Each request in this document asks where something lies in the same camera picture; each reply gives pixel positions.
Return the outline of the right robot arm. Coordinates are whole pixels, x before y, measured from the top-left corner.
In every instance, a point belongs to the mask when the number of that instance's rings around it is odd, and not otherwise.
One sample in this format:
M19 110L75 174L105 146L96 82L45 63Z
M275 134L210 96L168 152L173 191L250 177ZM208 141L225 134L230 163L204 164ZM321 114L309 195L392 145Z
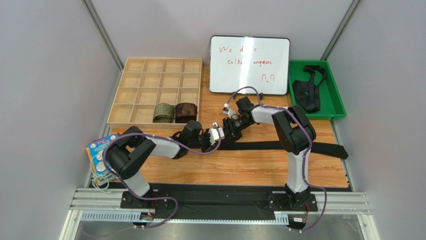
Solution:
M309 207L311 196L307 181L307 159L316 138L316 132L302 108L254 105L248 97L236 102L237 112L224 105L224 139L222 150L285 150L288 154L288 178L285 184L284 202L291 210ZM254 124L275 127L277 141L239 142L242 131Z

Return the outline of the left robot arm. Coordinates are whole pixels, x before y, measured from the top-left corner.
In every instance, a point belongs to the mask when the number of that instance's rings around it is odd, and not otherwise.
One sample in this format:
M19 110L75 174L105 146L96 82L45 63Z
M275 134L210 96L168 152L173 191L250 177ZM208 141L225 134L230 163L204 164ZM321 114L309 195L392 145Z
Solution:
M220 127L217 123L204 130L200 122L191 120L181 131L163 137L132 126L107 145L102 157L106 169L139 202L168 202L173 198L152 195L151 186L140 171L149 157L177 160L189 152L209 155L239 140L242 137L241 130L239 126L228 124Z

